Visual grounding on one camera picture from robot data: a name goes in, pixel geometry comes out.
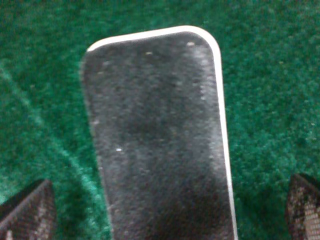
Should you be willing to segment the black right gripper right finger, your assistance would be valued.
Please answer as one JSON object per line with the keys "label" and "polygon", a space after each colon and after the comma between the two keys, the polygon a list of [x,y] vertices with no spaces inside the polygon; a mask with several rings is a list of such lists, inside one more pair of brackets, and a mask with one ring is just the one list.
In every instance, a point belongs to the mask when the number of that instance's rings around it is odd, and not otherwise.
{"label": "black right gripper right finger", "polygon": [[293,240],[320,238],[320,182],[305,173],[290,177],[285,208],[288,232]]}

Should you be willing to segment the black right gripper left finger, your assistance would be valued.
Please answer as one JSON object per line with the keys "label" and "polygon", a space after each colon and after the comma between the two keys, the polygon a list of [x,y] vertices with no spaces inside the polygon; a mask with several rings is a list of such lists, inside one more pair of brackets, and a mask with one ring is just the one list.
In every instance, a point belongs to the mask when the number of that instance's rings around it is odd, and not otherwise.
{"label": "black right gripper left finger", "polygon": [[52,240],[57,210],[53,184],[39,179],[0,205],[2,240]]}

